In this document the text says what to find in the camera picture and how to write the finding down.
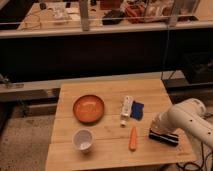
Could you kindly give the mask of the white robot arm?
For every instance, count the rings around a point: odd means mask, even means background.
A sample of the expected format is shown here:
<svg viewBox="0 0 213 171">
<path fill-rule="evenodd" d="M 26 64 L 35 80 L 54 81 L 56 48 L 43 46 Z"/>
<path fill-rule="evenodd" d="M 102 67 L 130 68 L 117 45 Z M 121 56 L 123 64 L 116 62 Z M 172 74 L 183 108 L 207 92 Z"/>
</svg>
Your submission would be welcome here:
<svg viewBox="0 0 213 171">
<path fill-rule="evenodd" d="M 213 149 L 213 125 L 202 118 L 205 112 L 202 101 L 190 98 L 157 114 L 150 129 L 157 134 L 170 134 L 180 128 Z"/>
</svg>

